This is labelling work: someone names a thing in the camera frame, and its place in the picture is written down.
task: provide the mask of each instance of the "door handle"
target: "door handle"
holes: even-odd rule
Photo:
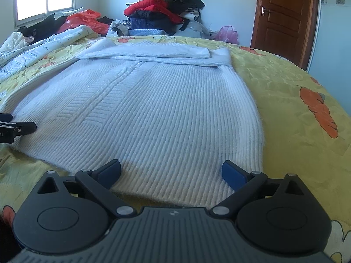
[[[262,13],[261,13],[261,16],[263,16],[264,17],[264,14],[265,14],[265,12],[270,12],[269,10],[267,10],[264,6],[262,7]]]

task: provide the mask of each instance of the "red blanket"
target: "red blanket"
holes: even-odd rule
[[[168,18],[171,20],[171,22],[173,22],[174,24],[183,23],[183,19],[179,15],[176,15],[167,9],[167,3],[164,0],[143,0],[143,1],[137,2],[129,6],[127,9],[125,9],[124,15],[129,17],[136,10],[160,12],[162,14],[167,15]]]

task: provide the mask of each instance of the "yellow bedsheet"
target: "yellow bedsheet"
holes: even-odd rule
[[[337,263],[351,259],[351,118],[338,102],[305,71],[273,54],[223,42],[185,37],[113,38],[116,43],[151,40],[231,50],[235,71],[244,79],[262,118],[264,172],[271,178],[296,173],[333,220],[326,253]],[[30,78],[89,47],[89,39],[56,50],[30,68],[0,84],[2,100]],[[39,160],[0,149],[0,206],[18,210],[46,170]],[[64,171],[54,168],[60,174]],[[134,206],[157,204],[126,196]]]

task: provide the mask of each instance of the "wooden door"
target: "wooden door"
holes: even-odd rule
[[[251,47],[306,69],[317,23],[318,0],[257,0]]]

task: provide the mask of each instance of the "pink plastic bag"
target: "pink plastic bag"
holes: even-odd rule
[[[75,29],[80,25],[87,25],[97,34],[107,34],[109,25],[98,22],[96,19],[99,17],[101,17],[101,14],[93,10],[85,10],[70,15],[57,33],[59,34],[69,29]]]
[[[238,32],[231,25],[222,27],[213,38],[215,41],[224,41],[228,43],[238,44]]]

